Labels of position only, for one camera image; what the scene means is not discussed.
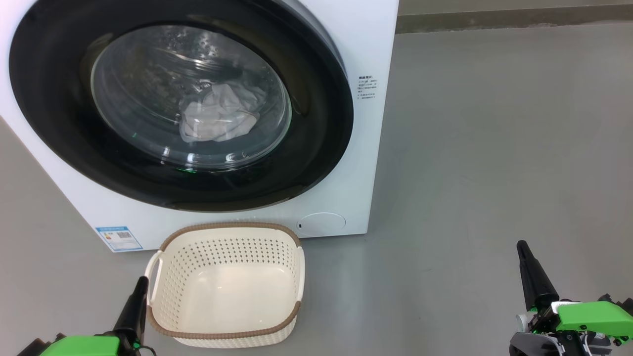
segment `black cable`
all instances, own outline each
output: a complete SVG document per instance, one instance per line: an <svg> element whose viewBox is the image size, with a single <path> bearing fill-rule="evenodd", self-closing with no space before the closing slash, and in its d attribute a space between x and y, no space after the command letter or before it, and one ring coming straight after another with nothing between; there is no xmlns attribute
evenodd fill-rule
<svg viewBox="0 0 633 356"><path fill-rule="evenodd" d="M152 355L156 356L156 350L154 350L153 348L151 348L151 347L149 347L149 346L145 346L145 345L141 345L141 346L139 346L139 350L140 350L141 348L146 348L146 349L148 349L149 351L152 351Z"/></svg>

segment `white cloth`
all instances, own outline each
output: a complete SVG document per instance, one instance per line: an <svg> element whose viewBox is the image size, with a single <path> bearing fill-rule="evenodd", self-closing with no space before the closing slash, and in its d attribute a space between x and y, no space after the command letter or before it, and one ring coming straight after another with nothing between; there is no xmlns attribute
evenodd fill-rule
<svg viewBox="0 0 633 356"><path fill-rule="evenodd" d="M253 111L265 96L260 88L241 84L213 84L201 94L181 113L180 135L185 142L222 142L246 135L259 118Z"/></svg>

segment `white washing machine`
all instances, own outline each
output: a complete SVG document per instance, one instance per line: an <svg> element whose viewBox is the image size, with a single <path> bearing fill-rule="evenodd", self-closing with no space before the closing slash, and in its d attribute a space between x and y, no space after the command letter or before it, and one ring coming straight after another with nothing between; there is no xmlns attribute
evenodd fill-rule
<svg viewBox="0 0 633 356"><path fill-rule="evenodd" d="M112 251L209 222L363 234L397 9L3 1L0 116Z"/></svg>

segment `energy label sticker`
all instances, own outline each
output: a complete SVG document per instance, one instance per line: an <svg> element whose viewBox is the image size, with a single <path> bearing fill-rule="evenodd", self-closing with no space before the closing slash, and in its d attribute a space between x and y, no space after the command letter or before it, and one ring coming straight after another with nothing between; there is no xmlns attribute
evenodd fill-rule
<svg viewBox="0 0 633 356"><path fill-rule="evenodd" d="M97 227L97 232L113 251L142 250L141 244L125 226Z"/></svg>

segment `white plastic basket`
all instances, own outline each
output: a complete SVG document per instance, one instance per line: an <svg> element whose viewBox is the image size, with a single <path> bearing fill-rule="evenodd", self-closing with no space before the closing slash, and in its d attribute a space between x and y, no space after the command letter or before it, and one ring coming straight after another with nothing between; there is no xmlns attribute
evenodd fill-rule
<svg viewBox="0 0 633 356"><path fill-rule="evenodd" d="M173 233L149 261L158 271L147 318L198 347L271 345L290 335L303 297L305 257L288 228L222 223Z"/></svg>

